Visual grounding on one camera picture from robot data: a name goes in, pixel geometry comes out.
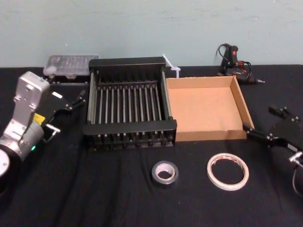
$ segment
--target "white tape roll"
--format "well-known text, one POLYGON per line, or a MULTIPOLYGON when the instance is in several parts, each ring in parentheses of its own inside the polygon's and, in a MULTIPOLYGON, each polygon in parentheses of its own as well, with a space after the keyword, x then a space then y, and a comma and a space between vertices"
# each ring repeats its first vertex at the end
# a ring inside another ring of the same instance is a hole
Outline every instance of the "white tape roll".
POLYGON ((250 173, 248 171, 247 165, 245 164, 245 162, 241 158, 239 158, 238 156, 232 155, 232 154, 221 153, 221 154, 217 154, 217 155, 213 156, 208 161, 207 175, 208 175, 210 181, 214 185, 216 185, 218 188, 221 188, 221 189, 226 190, 226 191, 236 191, 236 190, 239 190, 240 188, 244 187, 244 185, 248 181, 250 173), (219 181, 217 178, 215 178, 215 176, 213 174, 213 171, 212 171, 212 165, 214 165, 218 160, 221 160, 221 159, 231 160, 231 161, 237 163, 241 167, 241 169, 244 173, 244 177, 239 183, 226 184, 226 183, 223 183, 223 182, 219 181))

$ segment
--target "black dish rack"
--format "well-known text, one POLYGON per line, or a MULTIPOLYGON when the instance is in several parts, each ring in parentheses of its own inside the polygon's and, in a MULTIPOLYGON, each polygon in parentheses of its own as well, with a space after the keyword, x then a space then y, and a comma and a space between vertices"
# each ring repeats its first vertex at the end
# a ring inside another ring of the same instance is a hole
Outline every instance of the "black dish rack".
POLYGON ((93 59, 87 123, 91 150, 172 146, 171 116, 162 57, 93 59))

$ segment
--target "silver duct tape roll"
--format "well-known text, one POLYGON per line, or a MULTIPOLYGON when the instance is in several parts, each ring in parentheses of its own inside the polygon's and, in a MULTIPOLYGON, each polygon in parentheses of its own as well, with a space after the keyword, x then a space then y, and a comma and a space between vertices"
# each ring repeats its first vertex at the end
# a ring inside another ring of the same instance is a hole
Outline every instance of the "silver duct tape roll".
POLYGON ((169 188, 175 185, 179 177, 179 171, 175 164, 168 161, 160 161, 156 163, 151 171, 153 182, 161 187, 169 188), (171 175, 171 177, 165 179, 159 176, 161 172, 167 172, 171 175))
POLYGON ((226 190, 226 191, 236 191, 236 190, 239 190, 239 189, 241 189, 242 187, 245 186, 245 184, 247 183, 248 178, 250 176, 250 173, 249 173, 247 165, 245 164, 245 162, 241 158, 239 158, 238 156, 232 155, 232 154, 221 153, 221 154, 217 154, 217 155, 211 157, 211 159, 208 161, 207 175, 208 175, 208 178, 210 179, 210 181, 214 185, 216 185, 218 188, 221 188, 221 189, 226 190), (241 169, 243 171, 243 174, 244 174, 244 177, 239 183, 226 184, 226 183, 223 183, 223 182, 219 181, 214 176, 213 171, 212 171, 212 165, 214 165, 218 160, 221 160, 221 159, 231 160, 231 161, 235 162, 236 164, 238 164, 241 167, 241 169))

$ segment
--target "cardboard box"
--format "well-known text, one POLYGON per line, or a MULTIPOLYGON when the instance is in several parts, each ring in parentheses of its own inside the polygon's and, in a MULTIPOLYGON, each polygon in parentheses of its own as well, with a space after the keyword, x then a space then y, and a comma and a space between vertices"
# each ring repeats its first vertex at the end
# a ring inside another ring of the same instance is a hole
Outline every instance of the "cardboard box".
POLYGON ((254 127, 234 77, 167 79, 176 141, 245 139, 242 124, 254 127))

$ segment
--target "wall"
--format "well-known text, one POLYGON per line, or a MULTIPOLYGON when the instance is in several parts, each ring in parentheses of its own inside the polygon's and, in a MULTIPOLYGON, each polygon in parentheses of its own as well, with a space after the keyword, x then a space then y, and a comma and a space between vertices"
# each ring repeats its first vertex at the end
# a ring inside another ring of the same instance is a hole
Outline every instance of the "wall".
POLYGON ((252 64, 300 64, 302 11, 302 0, 0 0, 0 67, 52 53, 213 65, 221 43, 252 64))

